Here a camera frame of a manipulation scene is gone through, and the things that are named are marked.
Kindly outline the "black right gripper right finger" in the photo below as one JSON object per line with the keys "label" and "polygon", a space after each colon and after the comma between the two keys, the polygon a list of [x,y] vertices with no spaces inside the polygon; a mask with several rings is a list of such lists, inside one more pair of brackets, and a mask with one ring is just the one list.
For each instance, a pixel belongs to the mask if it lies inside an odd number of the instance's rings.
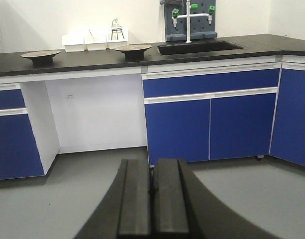
{"label": "black right gripper right finger", "polygon": [[153,172],[153,234],[155,237],[202,237],[188,217],[178,161],[161,158]]}

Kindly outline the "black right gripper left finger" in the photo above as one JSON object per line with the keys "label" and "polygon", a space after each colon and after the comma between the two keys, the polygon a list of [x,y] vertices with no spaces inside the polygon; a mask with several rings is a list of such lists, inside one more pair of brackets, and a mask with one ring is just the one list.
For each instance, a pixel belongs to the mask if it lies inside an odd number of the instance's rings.
{"label": "black right gripper left finger", "polygon": [[150,223],[150,171],[146,161],[127,161],[119,217],[119,237],[148,237]]}

